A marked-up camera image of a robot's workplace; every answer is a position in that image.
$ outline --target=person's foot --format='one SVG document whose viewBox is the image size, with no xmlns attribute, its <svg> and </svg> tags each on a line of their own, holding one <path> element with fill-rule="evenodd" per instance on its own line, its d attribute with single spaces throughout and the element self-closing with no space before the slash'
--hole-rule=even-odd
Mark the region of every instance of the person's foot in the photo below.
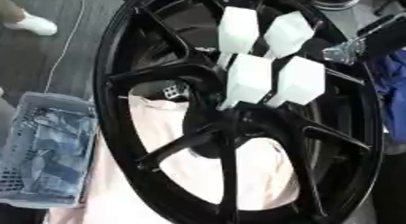
<svg viewBox="0 0 406 224">
<path fill-rule="evenodd" d="M 28 14 L 24 11 L 25 19 L 18 23 L 5 23 L 5 27 L 12 30 L 27 30 L 38 35 L 49 36 L 58 32 L 58 27 L 51 21 L 42 17 Z"/>
</svg>

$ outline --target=plastic crate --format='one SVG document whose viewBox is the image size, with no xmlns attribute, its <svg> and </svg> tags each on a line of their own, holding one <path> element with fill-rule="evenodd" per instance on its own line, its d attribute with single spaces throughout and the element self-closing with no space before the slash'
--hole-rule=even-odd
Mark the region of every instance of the plastic crate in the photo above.
<svg viewBox="0 0 406 224">
<path fill-rule="evenodd" d="M 86 145 L 87 147 L 81 151 L 80 156 L 83 159 L 81 163 L 85 167 L 79 173 L 77 187 L 75 187 L 77 193 L 75 192 L 74 196 L 64 197 L 50 193 L 31 192 L 24 183 L 27 181 L 26 174 L 23 174 L 24 171 L 27 171 L 26 165 L 39 152 L 34 145 L 37 141 L 36 133 L 40 124 L 34 120 L 34 117 L 38 117 L 38 112 L 50 109 L 83 115 L 83 120 L 89 123 L 86 126 L 89 129 L 86 130 L 91 130 L 89 139 L 84 138 L 84 140 L 77 141 L 82 144 L 81 146 Z M 76 206 L 82 195 L 83 184 L 89 169 L 96 128 L 97 120 L 90 102 L 60 94 L 26 93 L 17 108 L 6 145 L 0 150 L 0 202 L 32 209 Z"/>
</svg>

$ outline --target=gray floor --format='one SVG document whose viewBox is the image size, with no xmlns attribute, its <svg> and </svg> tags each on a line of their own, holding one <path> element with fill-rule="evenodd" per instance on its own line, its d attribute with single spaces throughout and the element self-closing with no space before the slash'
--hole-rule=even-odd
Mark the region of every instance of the gray floor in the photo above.
<svg viewBox="0 0 406 224">
<path fill-rule="evenodd" d="M 80 11 L 80 0 L 15 0 L 33 14 L 59 25 L 52 37 L 11 32 L 0 27 L 0 86 L 5 98 L 17 104 L 28 91 L 44 90 L 50 69 L 63 50 L 63 44 Z M 91 95 L 90 83 L 96 49 L 103 30 L 120 6 L 120 0 L 85 0 L 85 15 L 64 60 L 55 72 L 52 93 L 79 97 Z"/>
</svg>

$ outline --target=pink cloth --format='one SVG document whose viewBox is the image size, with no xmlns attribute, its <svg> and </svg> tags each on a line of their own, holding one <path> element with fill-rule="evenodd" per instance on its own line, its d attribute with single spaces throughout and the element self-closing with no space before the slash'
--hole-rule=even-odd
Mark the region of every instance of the pink cloth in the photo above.
<svg viewBox="0 0 406 224">
<path fill-rule="evenodd" d="M 154 151 L 182 135 L 187 103 L 148 101 L 131 96 L 130 110 L 147 151 Z M 178 185 L 203 200 L 219 203 L 223 196 L 220 160 L 183 150 L 160 164 Z M 272 209 L 294 201 L 298 183 L 278 142 L 256 138 L 237 150 L 238 207 Z M 51 209 L 50 224 L 142 223 L 168 224 L 132 190 L 102 137 L 95 152 L 86 203 L 76 209 Z"/>
</svg>

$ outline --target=blue fabric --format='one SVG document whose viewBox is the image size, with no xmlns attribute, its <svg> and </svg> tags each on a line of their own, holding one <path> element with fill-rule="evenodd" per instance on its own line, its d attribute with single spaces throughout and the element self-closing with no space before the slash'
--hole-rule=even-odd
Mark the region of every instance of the blue fabric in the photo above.
<svg viewBox="0 0 406 224">
<path fill-rule="evenodd" d="M 383 98 L 382 117 L 394 143 L 406 143 L 406 51 L 371 60 L 370 70 Z"/>
<path fill-rule="evenodd" d="M 21 167 L 23 193 L 74 199 L 87 170 L 94 121 L 82 113 L 38 109 L 33 117 L 36 154 Z"/>
</svg>

